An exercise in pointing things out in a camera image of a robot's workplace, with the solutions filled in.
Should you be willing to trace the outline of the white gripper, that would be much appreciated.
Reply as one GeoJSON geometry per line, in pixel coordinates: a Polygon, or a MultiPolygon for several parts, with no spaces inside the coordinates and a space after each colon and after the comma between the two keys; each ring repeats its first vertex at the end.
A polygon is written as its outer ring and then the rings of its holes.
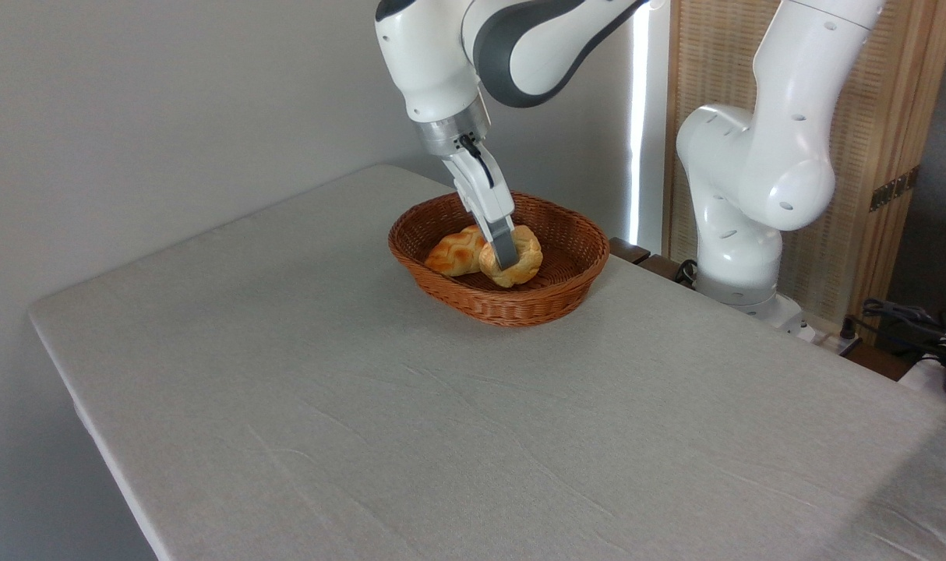
{"type": "Polygon", "coordinates": [[[481,231],[490,231],[498,269],[515,266],[520,258],[513,238],[514,200],[495,157],[480,143],[455,143],[442,160],[466,211],[481,231]]]}

